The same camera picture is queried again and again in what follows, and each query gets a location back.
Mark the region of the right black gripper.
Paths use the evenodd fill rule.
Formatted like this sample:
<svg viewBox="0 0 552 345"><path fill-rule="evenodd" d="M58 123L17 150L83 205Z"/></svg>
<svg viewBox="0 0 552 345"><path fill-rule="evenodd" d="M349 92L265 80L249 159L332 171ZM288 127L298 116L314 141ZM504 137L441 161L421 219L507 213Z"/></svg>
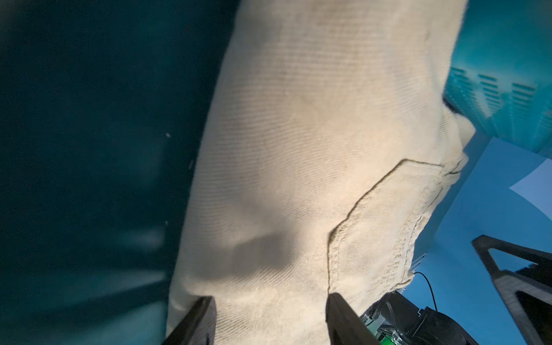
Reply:
<svg viewBox="0 0 552 345"><path fill-rule="evenodd" d="M545 344L538 332L534 313L524 308L521 296L551 305L551 285L510 270L501 270L491 250L510 254L533 263L551 276L551 253L522 247L486 235L472 242L491 281L527 344ZM457 322L430 307L418 308L398 292L384 295L361 316L365 326L381 344L476 344Z"/></svg>

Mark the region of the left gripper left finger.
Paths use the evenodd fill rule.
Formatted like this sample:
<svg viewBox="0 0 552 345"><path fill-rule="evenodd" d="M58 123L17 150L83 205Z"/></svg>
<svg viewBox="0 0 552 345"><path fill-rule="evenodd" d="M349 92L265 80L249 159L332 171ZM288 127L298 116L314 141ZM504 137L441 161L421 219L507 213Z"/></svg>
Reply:
<svg viewBox="0 0 552 345"><path fill-rule="evenodd" d="M213 345L216 335L216 302L212 296L198 299L162 345Z"/></svg>

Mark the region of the khaki pants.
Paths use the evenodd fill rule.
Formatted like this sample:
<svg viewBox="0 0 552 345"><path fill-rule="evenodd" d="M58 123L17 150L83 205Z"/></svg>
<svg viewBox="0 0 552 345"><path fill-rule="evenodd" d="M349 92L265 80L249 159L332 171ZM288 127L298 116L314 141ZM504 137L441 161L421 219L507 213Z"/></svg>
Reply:
<svg viewBox="0 0 552 345"><path fill-rule="evenodd" d="M326 301L407 286L474 130L443 92L465 1L243 1L169 295L213 344L329 344Z"/></svg>

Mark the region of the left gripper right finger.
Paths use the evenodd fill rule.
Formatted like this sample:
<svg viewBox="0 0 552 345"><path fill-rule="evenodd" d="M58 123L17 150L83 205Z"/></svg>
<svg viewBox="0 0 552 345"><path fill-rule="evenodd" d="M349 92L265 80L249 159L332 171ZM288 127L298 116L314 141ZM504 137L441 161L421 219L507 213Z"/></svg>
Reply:
<svg viewBox="0 0 552 345"><path fill-rule="evenodd" d="M327 298L326 324L331 345L380 345L339 293Z"/></svg>

